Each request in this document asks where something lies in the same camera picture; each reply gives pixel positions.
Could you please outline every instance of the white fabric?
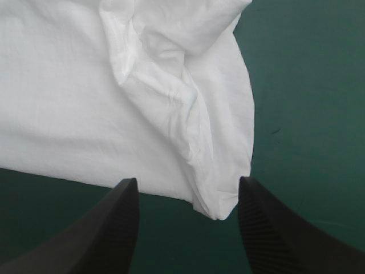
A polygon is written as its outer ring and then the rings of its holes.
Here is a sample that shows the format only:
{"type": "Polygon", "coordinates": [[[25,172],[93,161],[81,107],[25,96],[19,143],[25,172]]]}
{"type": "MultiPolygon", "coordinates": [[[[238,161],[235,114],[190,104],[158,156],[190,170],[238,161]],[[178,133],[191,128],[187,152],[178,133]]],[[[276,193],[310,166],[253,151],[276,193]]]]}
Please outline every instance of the white fabric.
{"type": "Polygon", "coordinates": [[[0,0],[0,167],[192,202],[249,175],[253,98],[232,31],[250,0],[0,0]]]}

